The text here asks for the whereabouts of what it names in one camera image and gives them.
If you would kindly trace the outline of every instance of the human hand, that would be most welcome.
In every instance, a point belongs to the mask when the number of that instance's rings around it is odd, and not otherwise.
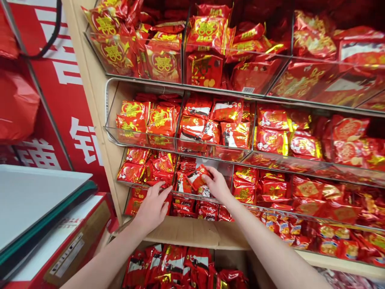
[[[143,200],[135,218],[132,220],[132,223],[141,230],[144,230],[146,235],[158,227],[167,214],[168,202],[163,203],[170,193],[172,186],[159,194],[159,189],[163,184],[165,184],[164,181],[158,182],[148,189],[146,198]]]
[[[208,171],[213,175],[211,179],[207,175],[203,175],[202,178],[210,189],[210,193],[216,197],[222,204],[226,205],[233,195],[231,194],[224,176],[213,167],[206,166]]]

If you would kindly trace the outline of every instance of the red packaging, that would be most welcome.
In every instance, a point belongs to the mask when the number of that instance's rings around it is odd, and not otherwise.
[[[207,120],[205,130],[203,131],[203,140],[207,143],[217,145],[221,143],[221,130],[219,123]]]
[[[182,193],[192,193],[193,188],[191,184],[187,180],[187,176],[178,171],[177,172],[177,179],[176,179],[176,187],[175,190]]]
[[[241,203],[255,205],[255,186],[254,185],[246,185],[234,184],[233,196],[240,201]]]
[[[210,119],[219,122],[241,122],[243,114],[243,99],[223,100],[214,99]]]
[[[132,197],[126,206],[126,210],[124,211],[125,215],[128,216],[135,216],[140,208],[140,205],[142,204],[143,199],[138,199],[135,197]]]
[[[203,175],[207,175],[210,178],[213,177],[203,164],[200,165],[194,172],[187,175],[187,180],[195,191],[197,191],[200,186],[206,184],[202,179]]]
[[[199,16],[222,17],[230,19],[232,9],[227,5],[197,5],[197,12]]]
[[[293,202],[294,213],[317,217],[321,214],[325,203],[315,199],[296,198]]]
[[[361,207],[341,205],[333,201],[328,201],[322,209],[322,215],[320,217],[342,223],[355,224],[361,210]]]
[[[220,17],[191,17],[191,31],[187,37],[186,52],[213,49],[225,55],[227,24],[228,20]]]
[[[227,147],[239,149],[249,148],[249,122],[221,123],[222,144]]]
[[[143,189],[140,187],[132,188],[132,197],[138,199],[144,199],[147,196],[147,189]]]
[[[322,183],[301,176],[293,176],[293,195],[296,197],[321,200],[323,188]]]
[[[145,253],[139,250],[128,259],[128,270],[125,277],[125,287],[144,286],[146,280]]]
[[[188,99],[183,114],[207,120],[213,101],[210,96],[193,94]]]
[[[312,88],[334,65],[333,63],[292,60],[270,94],[306,100]]]
[[[235,222],[229,211],[225,206],[219,206],[218,221]]]
[[[162,107],[150,110],[150,119],[147,125],[147,133],[165,136],[175,135],[175,108]]]
[[[189,85],[220,88],[223,59],[207,53],[193,53],[187,57],[186,80]]]
[[[369,119],[344,118],[340,115],[333,115],[333,140],[355,141],[363,137],[369,125]]]
[[[256,143],[259,151],[288,155],[288,136],[284,131],[259,127],[256,134]]]
[[[257,107],[258,125],[273,130],[292,130],[286,111],[276,104],[259,104]]]
[[[319,253],[332,257],[338,256],[339,241],[321,238]]]
[[[122,165],[118,173],[118,181],[129,183],[140,183],[144,172],[144,165],[137,165],[126,162]]]
[[[358,257],[359,245],[355,241],[340,240],[339,241],[338,258],[346,260],[356,260]]]
[[[145,45],[147,66],[153,80],[181,83],[180,51],[165,48],[155,42]]]

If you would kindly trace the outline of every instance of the red wrapper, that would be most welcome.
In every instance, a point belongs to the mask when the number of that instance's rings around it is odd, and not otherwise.
[[[369,119],[344,118],[333,115],[333,140],[355,141],[363,137],[369,125]]]
[[[307,250],[311,240],[306,236],[296,236],[293,247],[297,250]]]
[[[132,197],[137,199],[144,199],[147,196],[147,189],[140,187],[132,188]]]
[[[150,110],[147,133],[165,136],[175,135],[175,108],[161,107]]]
[[[294,213],[317,217],[323,210],[325,203],[325,201],[315,199],[297,198],[293,202]]]
[[[286,111],[276,104],[262,104],[257,107],[258,125],[273,130],[292,130]]]
[[[323,255],[337,257],[338,245],[339,245],[338,241],[335,241],[333,239],[321,238],[319,253]]]
[[[135,216],[140,208],[140,205],[142,204],[143,199],[138,199],[135,197],[132,197],[126,206],[126,210],[124,212],[125,215],[128,216]]]
[[[337,48],[329,36],[332,32],[328,25],[330,20],[300,10],[294,13],[294,55],[334,60]]]
[[[231,84],[236,91],[254,94],[263,94],[265,86],[278,73],[282,59],[276,58],[265,61],[265,57],[256,57],[255,60],[238,63],[231,75]]]
[[[258,40],[265,34],[265,27],[263,24],[258,23],[253,28],[250,28],[244,32],[237,33],[234,37],[234,43],[248,41],[248,40]]]
[[[230,19],[232,9],[227,5],[197,5],[197,12],[199,16],[222,17]]]
[[[184,107],[183,114],[207,120],[210,116],[213,101],[206,95],[192,95]]]
[[[164,22],[152,27],[152,31],[168,34],[179,34],[184,31],[185,21]]]
[[[228,20],[219,17],[193,16],[191,31],[187,38],[186,52],[213,49],[225,55],[225,40]]]
[[[149,149],[129,147],[127,150],[126,161],[137,165],[144,165],[150,155]]]
[[[332,219],[342,223],[355,224],[361,210],[361,207],[341,205],[333,201],[328,201],[322,209],[322,215],[320,217]]]
[[[285,131],[258,128],[256,145],[259,151],[288,155],[288,136]]]
[[[129,183],[140,183],[144,172],[144,165],[137,165],[126,162],[122,165],[118,173],[118,181]]]
[[[181,83],[180,51],[159,46],[156,41],[145,45],[151,79]]]
[[[125,276],[125,287],[144,286],[146,280],[145,253],[139,250],[128,259],[128,268]]]
[[[221,143],[221,130],[219,123],[207,120],[205,130],[203,131],[203,140],[207,143],[220,144]]]
[[[238,185],[237,187],[234,187],[233,195],[241,203],[255,205],[254,185]]]
[[[225,206],[219,206],[218,221],[235,222]]]
[[[178,178],[176,179],[175,190],[182,193],[192,193],[193,188],[191,187],[190,183],[187,181],[187,176],[180,171],[177,172],[177,176]]]
[[[240,149],[249,148],[250,123],[221,123],[222,144],[227,147]]]
[[[243,99],[223,100],[214,99],[211,119],[219,122],[241,122],[243,114]]]
[[[296,157],[315,161],[322,160],[321,142],[307,132],[295,131],[289,134],[290,151]]]
[[[333,63],[292,60],[270,94],[306,100],[312,88],[334,65]]]
[[[220,88],[223,59],[207,53],[193,53],[187,57],[187,84]]]
[[[203,175],[207,175],[210,178],[213,177],[204,165],[200,165],[194,172],[187,175],[187,180],[195,191],[197,191],[200,186],[206,184],[202,179]]]

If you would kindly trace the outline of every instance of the red plastic bag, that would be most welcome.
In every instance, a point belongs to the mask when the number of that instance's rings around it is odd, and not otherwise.
[[[14,145],[33,133],[40,97],[17,69],[0,67],[0,145]]]

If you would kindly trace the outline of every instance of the label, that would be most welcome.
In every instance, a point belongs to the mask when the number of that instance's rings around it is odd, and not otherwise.
[[[254,92],[254,89],[255,89],[255,88],[244,87],[244,88],[242,89],[242,92],[253,93],[253,92]]]

